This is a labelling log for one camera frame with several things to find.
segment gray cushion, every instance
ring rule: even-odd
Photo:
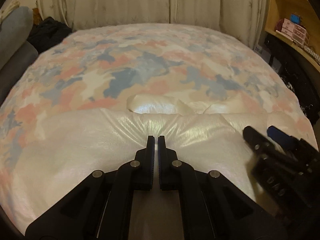
[[[33,26],[33,12],[28,7],[14,10],[0,26],[0,69],[27,40]]]
[[[0,106],[37,57],[37,50],[26,41],[0,70]]]

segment multicolored patterned blanket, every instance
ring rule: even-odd
[[[137,24],[78,31],[40,55],[0,108],[0,204],[10,215],[11,173],[42,120],[90,108],[126,110],[137,94],[185,103],[242,101],[233,113],[282,111],[315,142],[296,96],[252,50],[187,25]]]

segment wooden furniture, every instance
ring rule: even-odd
[[[270,0],[265,31],[295,49],[320,73],[320,65],[308,53],[289,39],[275,32],[277,22],[284,18],[290,19],[292,13],[302,17],[301,23],[310,34],[309,47],[313,47],[315,52],[320,54],[320,20],[308,0]]]

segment curtain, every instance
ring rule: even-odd
[[[73,30],[133,23],[198,25],[234,36],[253,48],[259,40],[267,0],[37,0]]]

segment blue object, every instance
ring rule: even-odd
[[[301,22],[300,17],[295,14],[291,14],[290,21],[296,24],[300,24]]]

